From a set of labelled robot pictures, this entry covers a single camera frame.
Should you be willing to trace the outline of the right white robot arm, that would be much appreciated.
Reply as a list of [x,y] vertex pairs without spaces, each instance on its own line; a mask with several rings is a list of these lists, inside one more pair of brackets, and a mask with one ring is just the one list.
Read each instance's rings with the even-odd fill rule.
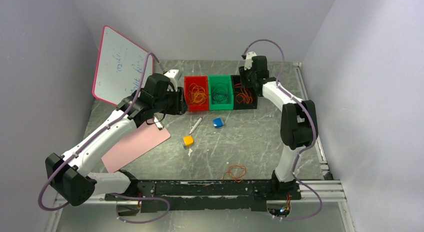
[[315,104],[294,96],[271,77],[265,56],[248,52],[242,58],[244,66],[239,68],[241,84],[272,102],[281,112],[280,137],[284,144],[269,185],[265,189],[254,188],[254,195],[260,199],[290,198],[299,188],[296,168],[301,155],[314,145],[318,136]]

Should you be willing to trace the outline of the green plastic bin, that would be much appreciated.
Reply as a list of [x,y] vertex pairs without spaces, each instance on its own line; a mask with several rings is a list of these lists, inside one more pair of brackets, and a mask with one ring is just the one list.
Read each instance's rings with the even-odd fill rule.
[[230,75],[208,76],[209,110],[233,110],[234,98]]

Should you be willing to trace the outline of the yellow eraser block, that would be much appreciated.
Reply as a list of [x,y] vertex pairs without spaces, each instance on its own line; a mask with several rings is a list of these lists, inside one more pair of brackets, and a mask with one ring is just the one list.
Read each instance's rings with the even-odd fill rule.
[[185,136],[182,138],[182,144],[185,149],[189,148],[194,144],[194,138],[191,135]]

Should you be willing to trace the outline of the black plastic bin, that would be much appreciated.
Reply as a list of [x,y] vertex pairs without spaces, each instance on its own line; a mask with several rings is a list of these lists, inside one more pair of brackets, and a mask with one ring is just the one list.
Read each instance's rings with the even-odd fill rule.
[[234,96],[233,110],[257,109],[258,95],[256,92],[250,88],[243,88],[239,75],[231,75],[230,77]]

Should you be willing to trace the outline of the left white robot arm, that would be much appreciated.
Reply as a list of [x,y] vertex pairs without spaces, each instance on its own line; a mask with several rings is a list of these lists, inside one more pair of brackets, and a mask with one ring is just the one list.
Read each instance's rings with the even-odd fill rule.
[[153,123],[155,114],[183,115],[187,111],[183,88],[178,86],[180,76],[176,69],[153,73],[140,92],[124,98],[87,138],[62,155],[50,154],[45,160],[49,185],[72,206],[100,194],[116,193],[126,200],[134,199],[139,182],[131,173],[93,173],[92,169],[118,141]]

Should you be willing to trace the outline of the red plastic bin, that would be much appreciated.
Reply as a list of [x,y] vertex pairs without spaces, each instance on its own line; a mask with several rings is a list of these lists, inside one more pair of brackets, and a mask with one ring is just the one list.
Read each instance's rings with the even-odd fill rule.
[[189,112],[209,111],[209,83],[207,76],[185,76],[184,96]]

